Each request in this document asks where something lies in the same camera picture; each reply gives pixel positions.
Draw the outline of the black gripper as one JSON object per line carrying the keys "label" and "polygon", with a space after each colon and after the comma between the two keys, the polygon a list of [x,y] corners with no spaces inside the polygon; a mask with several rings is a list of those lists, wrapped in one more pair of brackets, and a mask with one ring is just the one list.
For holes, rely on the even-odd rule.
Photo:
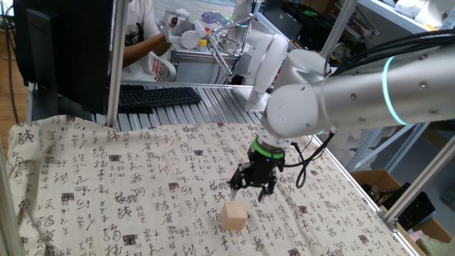
{"label": "black gripper", "polygon": [[249,163],[240,164],[228,181],[230,200],[234,201],[240,189],[261,187],[258,201],[274,193],[277,182],[276,172],[284,170],[284,150],[273,150],[269,156],[259,151],[248,151]]}

